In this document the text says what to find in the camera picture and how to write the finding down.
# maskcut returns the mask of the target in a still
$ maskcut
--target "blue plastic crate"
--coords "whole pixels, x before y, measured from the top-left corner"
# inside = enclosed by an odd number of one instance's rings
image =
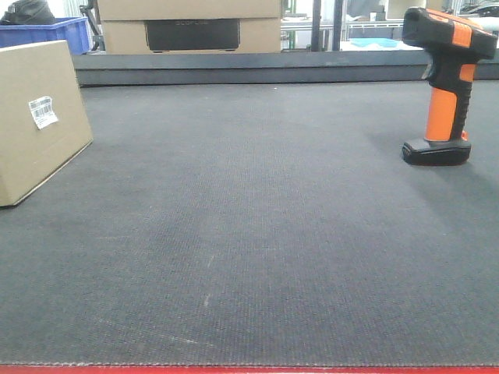
[[[57,18],[53,25],[0,26],[0,48],[41,41],[67,40],[73,55],[90,50],[86,17]]]

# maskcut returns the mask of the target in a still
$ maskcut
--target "orange barcode scanner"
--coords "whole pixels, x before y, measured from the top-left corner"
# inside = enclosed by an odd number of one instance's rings
[[[497,37],[467,19],[425,8],[409,8],[402,40],[431,55],[423,79],[433,87],[424,139],[405,142],[404,160],[418,165],[466,162],[471,143],[463,131],[476,64],[494,58]]]

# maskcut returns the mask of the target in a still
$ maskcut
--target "red trim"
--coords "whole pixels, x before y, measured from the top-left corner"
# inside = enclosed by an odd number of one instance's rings
[[[499,367],[267,368],[198,366],[11,366],[0,374],[499,374]]]

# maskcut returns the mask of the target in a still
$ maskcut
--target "barcode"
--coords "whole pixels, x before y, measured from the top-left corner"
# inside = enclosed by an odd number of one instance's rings
[[[39,129],[43,129],[48,125],[58,121],[57,116],[52,110],[52,98],[41,97],[29,103],[31,115]]]

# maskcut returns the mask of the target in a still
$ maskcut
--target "scanner trigger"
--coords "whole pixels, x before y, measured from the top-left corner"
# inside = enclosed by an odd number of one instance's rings
[[[426,70],[424,71],[423,76],[421,77],[421,79],[432,80],[435,77],[436,74],[437,74],[437,69],[436,69],[436,66],[435,66],[434,62],[432,61],[426,67]]]

